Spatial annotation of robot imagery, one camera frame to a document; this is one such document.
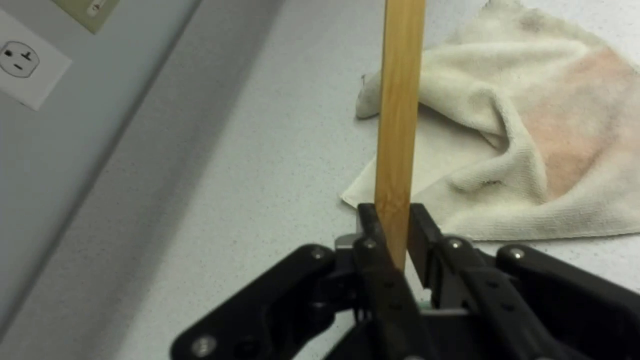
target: white towel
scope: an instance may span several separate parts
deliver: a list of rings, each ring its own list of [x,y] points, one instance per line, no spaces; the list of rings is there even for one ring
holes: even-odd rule
[[[412,200],[447,234],[550,241],[640,232],[640,76],[604,41],[490,0],[423,54]],[[380,110],[365,79],[359,119]],[[374,199],[374,162],[342,200]]]

